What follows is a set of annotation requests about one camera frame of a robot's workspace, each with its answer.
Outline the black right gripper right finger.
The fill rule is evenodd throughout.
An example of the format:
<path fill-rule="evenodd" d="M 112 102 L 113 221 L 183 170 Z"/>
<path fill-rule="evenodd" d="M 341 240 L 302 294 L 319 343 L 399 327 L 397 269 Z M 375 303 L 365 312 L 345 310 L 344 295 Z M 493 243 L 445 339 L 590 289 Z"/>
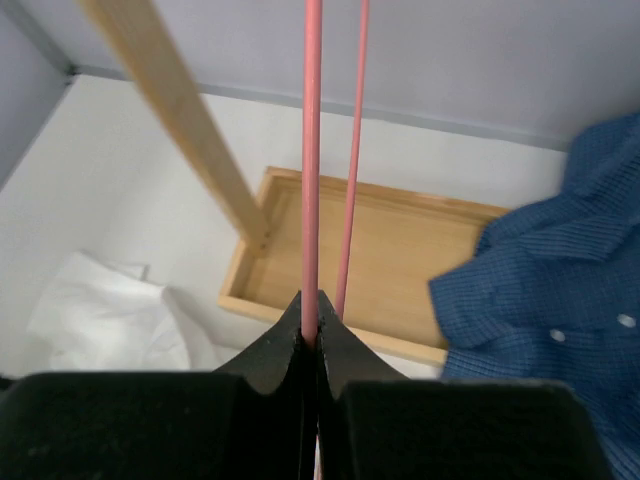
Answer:
<path fill-rule="evenodd" d="M 316 362 L 318 391 L 338 400 L 350 382 L 399 381 L 407 377 L 381 359 L 338 317 L 323 290 L 318 291 Z"/>

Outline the white shirt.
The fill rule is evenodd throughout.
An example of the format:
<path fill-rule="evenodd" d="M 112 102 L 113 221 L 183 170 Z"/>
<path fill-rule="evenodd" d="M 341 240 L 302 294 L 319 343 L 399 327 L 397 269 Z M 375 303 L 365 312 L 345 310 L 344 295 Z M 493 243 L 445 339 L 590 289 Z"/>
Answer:
<path fill-rule="evenodd" d="M 210 371 L 237 355 L 145 275 L 141 264 L 71 254 L 31 315 L 23 372 Z"/>

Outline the pink wire hanger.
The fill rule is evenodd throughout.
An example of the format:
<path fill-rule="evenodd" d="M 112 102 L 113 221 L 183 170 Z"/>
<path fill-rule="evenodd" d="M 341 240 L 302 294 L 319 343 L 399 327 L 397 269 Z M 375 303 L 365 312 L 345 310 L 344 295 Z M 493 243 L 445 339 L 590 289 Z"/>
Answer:
<path fill-rule="evenodd" d="M 347 181 L 344 230 L 336 286 L 337 313 L 344 315 L 351 241 L 356 204 L 357 174 L 361 141 L 364 80 L 370 3 L 361 3 L 357 87 L 353 115 L 351 159 Z M 301 334 L 310 348 L 318 332 L 319 278 L 319 167 L 323 3 L 305 3 L 304 74 L 302 114 L 302 288 Z"/>

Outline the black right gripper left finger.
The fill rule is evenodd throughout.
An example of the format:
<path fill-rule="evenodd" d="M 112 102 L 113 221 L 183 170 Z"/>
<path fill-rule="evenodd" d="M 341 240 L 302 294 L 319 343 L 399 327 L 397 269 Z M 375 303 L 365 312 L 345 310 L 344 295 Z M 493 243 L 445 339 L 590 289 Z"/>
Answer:
<path fill-rule="evenodd" d="M 300 317 L 301 294 L 297 293 L 271 328 L 213 373 L 238 376 L 260 395 L 274 393 L 304 348 Z"/>

